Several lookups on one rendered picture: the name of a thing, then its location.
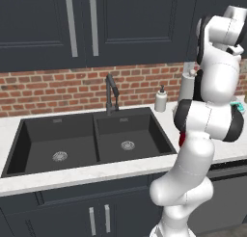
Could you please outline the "black double sink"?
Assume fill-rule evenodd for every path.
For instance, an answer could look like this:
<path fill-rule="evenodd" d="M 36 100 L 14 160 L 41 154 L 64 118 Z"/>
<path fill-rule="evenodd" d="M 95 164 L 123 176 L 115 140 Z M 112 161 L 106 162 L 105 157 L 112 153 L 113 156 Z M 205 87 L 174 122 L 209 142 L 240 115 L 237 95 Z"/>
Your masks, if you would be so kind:
<path fill-rule="evenodd" d="M 22 119 L 2 175 L 60 171 L 176 152 L 151 108 Z"/>

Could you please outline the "white soap dispenser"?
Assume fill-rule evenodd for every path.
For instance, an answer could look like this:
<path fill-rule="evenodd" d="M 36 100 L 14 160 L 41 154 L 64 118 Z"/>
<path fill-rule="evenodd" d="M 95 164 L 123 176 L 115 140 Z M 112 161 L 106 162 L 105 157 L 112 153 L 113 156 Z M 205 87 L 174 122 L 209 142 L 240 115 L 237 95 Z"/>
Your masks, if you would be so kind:
<path fill-rule="evenodd" d="M 164 90 L 164 86 L 161 86 L 161 89 L 156 93 L 154 110 L 156 112 L 162 113 L 166 110 L 167 103 L 167 93 Z"/>

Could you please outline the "dark base cupboard door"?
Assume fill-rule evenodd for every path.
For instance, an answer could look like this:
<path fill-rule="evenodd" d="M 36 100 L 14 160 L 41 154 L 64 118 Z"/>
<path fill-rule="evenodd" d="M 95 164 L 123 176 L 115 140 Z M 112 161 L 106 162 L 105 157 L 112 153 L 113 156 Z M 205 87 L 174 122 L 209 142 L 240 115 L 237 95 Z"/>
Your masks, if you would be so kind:
<path fill-rule="evenodd" d="M 163 210 L 143 193 L 109 197 L 99 204 L 102 237 L 150 237 Z M 110 233 L 105 228 L 105 204 L 110 206 Z"/>
<path fill-rule="evenodd" d="M 90 207 L 94 207 L 96 222 L 96 205 L 82 201 L 11 214 L 7 221 L 14 237 L 99 237 L 97 226 L 92 236 Z"/>

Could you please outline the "teal object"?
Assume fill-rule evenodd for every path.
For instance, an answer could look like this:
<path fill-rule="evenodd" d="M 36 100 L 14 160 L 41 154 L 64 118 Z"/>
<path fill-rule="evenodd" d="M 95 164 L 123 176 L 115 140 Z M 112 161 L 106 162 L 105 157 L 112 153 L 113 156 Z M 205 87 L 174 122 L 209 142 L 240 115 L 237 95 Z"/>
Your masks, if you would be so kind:
<path fill-rule="evenodd" d="M 231 105 L 234 106 L 241 114 L 245 113 L 245 108 L 241 102 L 233 101 L 233 102 L 231 102 Z"/>

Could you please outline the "red object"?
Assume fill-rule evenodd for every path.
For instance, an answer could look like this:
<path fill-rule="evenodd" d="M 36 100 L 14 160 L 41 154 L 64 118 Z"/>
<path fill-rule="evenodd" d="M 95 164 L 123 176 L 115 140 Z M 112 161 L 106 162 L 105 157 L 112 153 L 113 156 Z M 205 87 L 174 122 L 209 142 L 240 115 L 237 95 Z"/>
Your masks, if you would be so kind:
<path fill-rule="evenodd" d="M 185 141 L 185 132 L 179 132 L 179 140 L 178 140 L 178 145 L 179 147 L 182 147 L 184 141 Z"/>

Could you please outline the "dark grey dishwasher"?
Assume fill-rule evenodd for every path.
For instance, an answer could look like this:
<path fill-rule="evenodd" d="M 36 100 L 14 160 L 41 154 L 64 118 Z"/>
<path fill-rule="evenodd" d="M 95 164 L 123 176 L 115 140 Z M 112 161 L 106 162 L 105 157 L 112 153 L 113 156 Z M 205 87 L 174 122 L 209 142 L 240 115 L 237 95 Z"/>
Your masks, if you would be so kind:
<path fill-rule="evenodd" d="M 191 214 L 189 227 L 199 234 L 247 223 L 247 159 L 214 164 L 207 177 L 213 197 Z"/>

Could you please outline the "dark drawer front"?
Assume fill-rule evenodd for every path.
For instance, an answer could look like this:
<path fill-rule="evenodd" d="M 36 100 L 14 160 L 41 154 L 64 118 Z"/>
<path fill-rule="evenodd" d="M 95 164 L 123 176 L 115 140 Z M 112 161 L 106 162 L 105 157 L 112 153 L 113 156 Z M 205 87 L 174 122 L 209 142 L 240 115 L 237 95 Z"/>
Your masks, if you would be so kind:
<path fill-rule="evenodd" d="M 148 187 L 150 179 L 148 175 L 140 175 L 97 183 L 70 186 L 52 190 L 35 192 L 38 205 L 45 205 L 60 200 L 90 197 L 93 195 L 108 194 L 130 189 Z"/>

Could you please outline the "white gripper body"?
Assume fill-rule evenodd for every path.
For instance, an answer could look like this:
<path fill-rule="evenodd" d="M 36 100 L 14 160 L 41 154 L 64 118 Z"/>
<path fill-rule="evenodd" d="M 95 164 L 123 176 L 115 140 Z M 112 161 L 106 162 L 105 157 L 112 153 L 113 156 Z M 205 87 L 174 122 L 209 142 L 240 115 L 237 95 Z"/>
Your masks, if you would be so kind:
<path fill-rule="evenodd" d="M 227 48 L 227 52 L 232 55 L 241 55 L 244 52 L 244 49 L 241 47 L 240 44 L 236 46 L 229 45 Z"/>

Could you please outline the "dark wall cupboard door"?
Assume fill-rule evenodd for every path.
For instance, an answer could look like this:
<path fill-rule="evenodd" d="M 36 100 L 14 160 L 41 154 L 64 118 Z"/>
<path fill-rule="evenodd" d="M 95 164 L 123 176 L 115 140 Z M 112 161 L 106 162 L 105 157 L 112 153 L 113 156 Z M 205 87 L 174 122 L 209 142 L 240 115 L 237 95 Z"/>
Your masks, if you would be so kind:
<path fill-rule="evenodd" d="M 87 66 L 178 63 L 186 59 L 196 0 L 96 0 L 98 56 L 90 0 L 81 0 Z"/>
<path fill-rule="evenodd" d="M 71 56 L 66 0 L 0 0 L 0 72 L 86 65 L 81 0 L 72 0 L 78 57 Z"/>
<path fill-rule="evenodd" d="M 196 0 L 186 56 L 188 62 L 196 62 L 197 60 L 196 27 L 199 19 L 204 15 L 222 16 L 228 6 L 247 9 L 247 0 Z"/>

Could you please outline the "black tap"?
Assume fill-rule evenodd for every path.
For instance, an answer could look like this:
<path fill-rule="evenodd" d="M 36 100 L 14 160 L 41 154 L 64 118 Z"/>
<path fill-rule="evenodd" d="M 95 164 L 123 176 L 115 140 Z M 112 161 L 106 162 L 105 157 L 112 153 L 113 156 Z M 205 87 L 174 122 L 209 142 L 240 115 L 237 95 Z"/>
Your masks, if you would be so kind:
<path fill-rule="evenodd" d="M 113 79 L 113 76 L 110 73 L 107 74 L 105 82 L 106 82 L 106 113 L 108 116 L 110 116 L 114 111 L 119 110 L 119 104 L 117 100 L 120 93 Z M 116 100 L 115 105 L 112 105 L 111 94 L 115 96 L 115 100 Z"/>

